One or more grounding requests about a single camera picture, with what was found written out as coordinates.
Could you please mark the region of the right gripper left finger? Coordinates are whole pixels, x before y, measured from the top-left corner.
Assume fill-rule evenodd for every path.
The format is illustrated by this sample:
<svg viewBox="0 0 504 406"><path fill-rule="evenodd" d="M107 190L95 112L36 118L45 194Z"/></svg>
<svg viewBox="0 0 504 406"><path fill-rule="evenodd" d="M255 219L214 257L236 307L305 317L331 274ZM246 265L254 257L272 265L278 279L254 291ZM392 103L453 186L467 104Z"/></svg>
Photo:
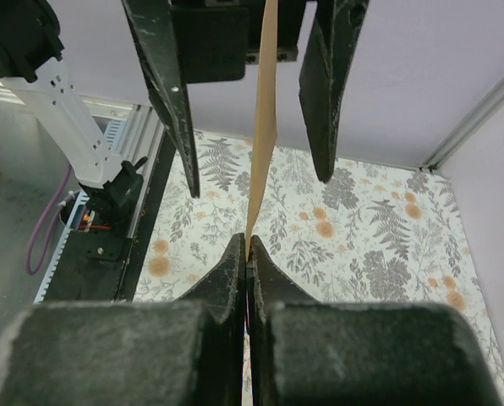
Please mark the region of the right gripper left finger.
<svg viewBox="0 0 504 406"><path fill-rule="evenodd" d="M32 305L0 337L0 405L238 405L244 236L170 302Z"/></svg>

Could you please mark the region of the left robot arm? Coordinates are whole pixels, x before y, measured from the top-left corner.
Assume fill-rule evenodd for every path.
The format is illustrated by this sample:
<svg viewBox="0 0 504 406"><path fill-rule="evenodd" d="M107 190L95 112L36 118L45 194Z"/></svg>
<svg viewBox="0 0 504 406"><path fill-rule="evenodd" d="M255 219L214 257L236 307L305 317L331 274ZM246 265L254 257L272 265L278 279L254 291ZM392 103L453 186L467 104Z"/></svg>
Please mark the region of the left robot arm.
<svg viewBox="0 0 504 406"><path fill-rule="evenodd" d="M334 172L345 89L366 1L320 1L299 75L299 102L321 182ZM277 64L297 56L303 1L126 1L126 20L152 106L181 156L190 194L200 175L187 87L241 80L259 68L250 212L265 189L277 137ZM0 81L36 116L67 157L90 209L131 217L143 178L109 145L79 99L63 61L57 15L46 1L0 1Z"/></svg>

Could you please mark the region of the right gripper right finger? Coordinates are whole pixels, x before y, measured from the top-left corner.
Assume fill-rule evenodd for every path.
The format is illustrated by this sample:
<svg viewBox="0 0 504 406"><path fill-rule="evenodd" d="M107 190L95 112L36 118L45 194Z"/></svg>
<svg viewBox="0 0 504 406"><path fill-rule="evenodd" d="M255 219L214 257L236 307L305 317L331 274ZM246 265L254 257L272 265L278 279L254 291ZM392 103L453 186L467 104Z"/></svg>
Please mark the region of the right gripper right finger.
<svg viewBox="0 0 504 406"><path fill-rule="evenodd" d="M498 405L463 316L437 303L322 303L260 238L246 270L256 405Z"/></svg>

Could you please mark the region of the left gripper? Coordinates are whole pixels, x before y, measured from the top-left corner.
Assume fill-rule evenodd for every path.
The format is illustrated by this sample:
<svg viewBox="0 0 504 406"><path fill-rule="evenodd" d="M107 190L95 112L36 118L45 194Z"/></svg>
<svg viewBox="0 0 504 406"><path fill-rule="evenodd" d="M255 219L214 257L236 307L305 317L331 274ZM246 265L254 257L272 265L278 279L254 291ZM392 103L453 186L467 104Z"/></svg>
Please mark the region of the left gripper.
<svg viewBox="0 0 504 406"><path fill-rule="evenodd" d="M241 80L259 62L264 1L123 0L149 100L181 157L190 195L200 175L186 83ZM299 74L317 178L335 165L342 97L369 3L319 1Z"/></svg>

